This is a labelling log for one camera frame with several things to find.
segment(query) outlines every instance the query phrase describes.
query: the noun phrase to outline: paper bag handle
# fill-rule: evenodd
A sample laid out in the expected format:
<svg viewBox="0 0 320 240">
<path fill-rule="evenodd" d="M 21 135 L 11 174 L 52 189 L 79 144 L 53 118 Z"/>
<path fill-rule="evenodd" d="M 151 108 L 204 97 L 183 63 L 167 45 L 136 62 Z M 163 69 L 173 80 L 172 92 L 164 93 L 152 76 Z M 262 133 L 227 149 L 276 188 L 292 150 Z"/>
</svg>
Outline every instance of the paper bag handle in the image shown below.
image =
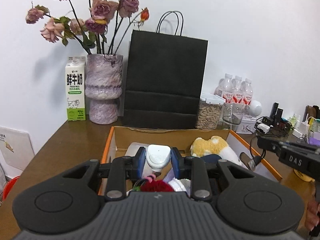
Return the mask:
<svg viewBox="0 0 320 240">
<path fill-rule="evenodd" d="M 158 23 L 158 26 L 157 26 L 157 29 L 156 29 L 156 33 L 160 33 L 160 28 L 161 28 L 161 24 L 162 22 L 164 21 L 164 19 L 169 16 L 170 14 L 174 13 L 176 16 L 177 16 L 177 20 L 178 20 L 178 25 L 177 25 L 177 29 L 176 29 L 176 32 L 175 32 L 175 36 L 177 35 L 177 31 L 178 31 L 178 28 L 179 28 L 179 16 L 177 15 L 177 13 L 181 14 L 181 18 L 182 18 L 182 25 L 181 25 L 181 30 L 180 30 L 180 36 L 182 36 L 182 30 L 183 30 L 183 24 L 184 24 L 184 18 L 183 18 L 183 15 L 180 11 L 167 11 L 165 12 L 160 20 L 159 20 L 159 23 Z"/>
</svg>

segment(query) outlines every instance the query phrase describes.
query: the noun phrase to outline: marbled purple vase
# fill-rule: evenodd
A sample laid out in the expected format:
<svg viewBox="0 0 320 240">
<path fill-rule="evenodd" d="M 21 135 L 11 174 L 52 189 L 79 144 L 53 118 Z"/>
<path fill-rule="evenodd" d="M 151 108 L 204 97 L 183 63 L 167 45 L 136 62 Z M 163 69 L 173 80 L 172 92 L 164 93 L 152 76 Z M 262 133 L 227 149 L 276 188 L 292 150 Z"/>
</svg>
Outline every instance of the marbled purple vase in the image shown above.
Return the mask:
<svg viewBox="0 0 320 240">
<path fill-rule="evenodd" d="M 91 99 L 89 119 L 110 124 L 118 118 L 116 98 L 122 94 L 122 55 L 88 55 L 85 95 Z"/>
</svg>

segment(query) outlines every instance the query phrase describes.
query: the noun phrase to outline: jar of sunflower seeds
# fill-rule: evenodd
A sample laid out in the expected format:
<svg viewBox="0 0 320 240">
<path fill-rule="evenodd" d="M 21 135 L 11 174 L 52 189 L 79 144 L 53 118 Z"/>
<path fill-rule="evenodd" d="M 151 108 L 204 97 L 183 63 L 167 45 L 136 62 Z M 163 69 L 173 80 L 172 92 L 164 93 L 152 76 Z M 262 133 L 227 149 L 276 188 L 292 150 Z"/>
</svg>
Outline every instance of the jar of sunflower seeds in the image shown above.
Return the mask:
<svg viewBox="0 0 320 240">
<path fill-rule="evenodd" d="M 197 117 L 197 129 L 215 129 L 217 127 L 225 99 L 213 94 L 202 93 Z"/>
</svg>

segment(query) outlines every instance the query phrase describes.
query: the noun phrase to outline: clear glass cup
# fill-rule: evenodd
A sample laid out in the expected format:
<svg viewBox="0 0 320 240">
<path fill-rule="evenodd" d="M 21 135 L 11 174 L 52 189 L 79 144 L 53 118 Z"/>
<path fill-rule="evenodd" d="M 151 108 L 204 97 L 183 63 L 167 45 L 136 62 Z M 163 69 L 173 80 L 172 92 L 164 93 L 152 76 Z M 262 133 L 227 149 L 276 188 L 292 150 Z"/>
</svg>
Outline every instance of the clear glass cup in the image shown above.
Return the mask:
<svg viewBox="0 0 320 240">
<path fill-rule="evenodd" d="M 238 125 L 242 122 L 245 110 L 246 105 L 243 104 L 224 104 L 224 111 L 222 113 L 222 128 L 236 131 Z"/>
</svg>

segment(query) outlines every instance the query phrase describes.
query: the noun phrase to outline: gray ribbed panel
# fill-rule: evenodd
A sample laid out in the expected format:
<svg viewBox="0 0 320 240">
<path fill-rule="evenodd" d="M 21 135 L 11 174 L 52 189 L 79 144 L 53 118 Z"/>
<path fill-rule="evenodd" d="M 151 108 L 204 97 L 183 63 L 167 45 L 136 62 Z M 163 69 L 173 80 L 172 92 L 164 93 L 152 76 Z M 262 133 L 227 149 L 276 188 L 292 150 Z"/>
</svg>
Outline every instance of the gray ribbed panel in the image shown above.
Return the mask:
<svg viewBox="0 0 320 240">
<path fill-rule="evenodd" d="M 85 227 L 59 236 L 21 232 L 14 240 L 301 240 L 296 233 L 253 236 L 222 222 L 207 203 L 181 193 L 131 193 L 109 202 Z"/>
</svg>

